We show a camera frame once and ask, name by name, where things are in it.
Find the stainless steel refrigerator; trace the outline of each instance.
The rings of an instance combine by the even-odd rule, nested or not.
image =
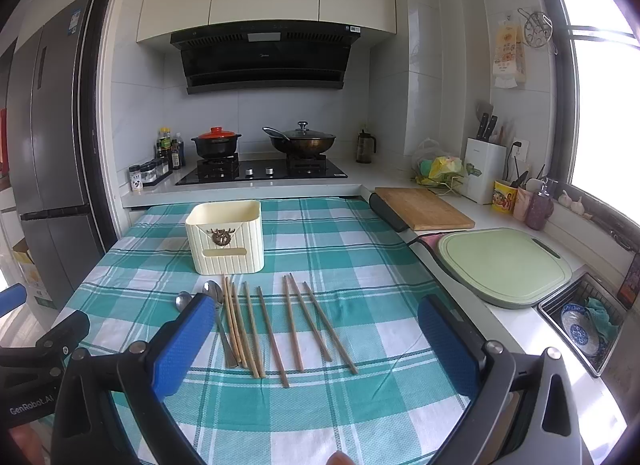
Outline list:
[[[14,53],[7,91],[16,209],[58,309],[108,248],[98,231],[81,141],[80,68],[91,3],[75,0]]]

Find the plaid tablecloth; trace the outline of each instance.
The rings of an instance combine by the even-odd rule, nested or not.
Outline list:
[[[91,330],[82,345],[92,354],[151,339],[177,317],[177,292],[201,291],[209,278],[194,270],[184,227],[193,206],[149,209],[70,299],[61,317],[75,309],[87,313]],[[166,399],[188,440],[216,465],[324,465],[335,450],[359,464],[428,462],[468,404],[416,320],[423,296],[443,294],[439,284],[364,201],[265,200],[262,228],[264,269],[233,280],[247,280],[254,297],[255,287],[262,287],[291,387],[281,385],[254,299],[267,378],[226,369],[214,327],[180,390]],[[333,361],[322,358],[292,298],[306,369],[295,371],[282,288],[289,271],[316,291],[359,374],[343,363],[308,298]],[[240,302],[249,326],[246,301]],[[154,463],[124,395],[114,397],[139,457]]]

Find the garlic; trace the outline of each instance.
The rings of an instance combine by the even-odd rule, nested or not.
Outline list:
[[[560,198],[558,198],[558,203],[561,204],[563,207],[571,207],[571,204],[573,203],[573,201],[571,200],[571,196],[569,196],[565,190],[562,191],[562,196]]]
[[[582,216],[584,214],[584,205],[582,204],[582,196],[580,196],[580,198],[578,198],[578,201],[574,201],[571,204],[570,208],[578,216]]]

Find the red lid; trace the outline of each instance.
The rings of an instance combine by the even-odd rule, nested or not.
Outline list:
[[[231,131],[223,131],[221,127],[211,128],[210,133],[204,133],[198,138],[222,138],[222,137],[235,137],[236,134]]]

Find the wooden cutting board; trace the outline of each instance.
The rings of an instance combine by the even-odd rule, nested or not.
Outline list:
[[[476,225],[471,218],[427,189],[376,187],[375,193],[411,230],[471,229]]]

